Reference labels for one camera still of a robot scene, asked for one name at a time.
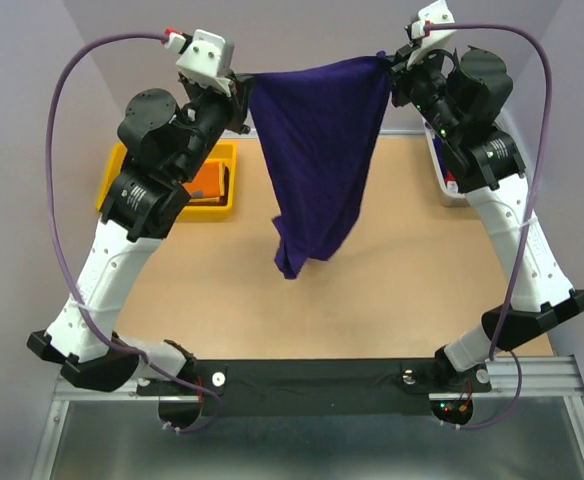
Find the orange object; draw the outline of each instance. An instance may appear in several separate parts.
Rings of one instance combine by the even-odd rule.
[[[183,186],[192,196],[190,203],[218,202],[225,195],[223,176],[225,164],[220,159],[210,159],[199,169],[192,182]]]

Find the yellow bin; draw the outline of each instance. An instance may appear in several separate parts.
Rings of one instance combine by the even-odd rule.
[[[177,222],[218,222],[225,220],[232,213],[234,208],[234,189],[236,184],[236,160],[238,156],[238,143],[235,141],[221,141],[214,146],[208,159],[221,160],[227,168],[226,179],[227,201],[225,205],[187,205],[177,217]],[[121,171],[121,165],[125,158],[126,149],[122,143],[118,143],[112,148],[110,160],[108,161],[105,178],[101,184],[99,197],[96,201],[96,209],[100,210],[105,195],[110,185]]]

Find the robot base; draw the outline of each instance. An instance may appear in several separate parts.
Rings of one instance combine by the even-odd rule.
[[[491,391],[489,383],[477,380],[476,372],[484,368],[479,365],[447,385],[437,380],[438,362],[432,358],[198,360],[196,375],[202,386],[223,400],[223,417],[427,416],[433,411],[437,414],[439,405],[430,402],[430,393],[459,393],[468,381],[473,392]],[[139,386],[137,394],[174,397],[191,392],[171,382],[151,380]],[[199,414],[211,417],[218,408],[209,397],[199,402],[159,401],[159,416],[186,428]],[[465,423],[471,413],[468,409],[465,418],[459,420],[457,415],[450,421]]]

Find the screw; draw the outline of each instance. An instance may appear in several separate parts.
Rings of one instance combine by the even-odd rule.
[[[212,385],[215,387],[222,387],[225,384],[225,375],[223,372],[216,372],[212,375]]]
[[[416,383],[416,379],[413,375],[414,372],[412,370],[406,370],[403,372],[403,383],[406,385],[414,385]]]
[[[488,374],[488,371],[486,369],[479,368],[476,371],[476,379],[479,381],[479,383],[485,385],[490,381],[490,375]]]

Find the white bracket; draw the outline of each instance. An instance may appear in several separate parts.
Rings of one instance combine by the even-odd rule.
[[[205,30],[196,30],[192,43],[176,62],[185,77],[202,87],[211,87],[228,97],[232,95],[230,64],[234,44]]]
[[[419,42],[420,48],[410,55],[407,67],[423,60],[432,50],[443,48],[456,30],[441,30],[426,32],[428,24],[454,23],[452,12],[445,0],[437,0],[427,7],[419,10],[415,21],[408,25],[410,40]]]

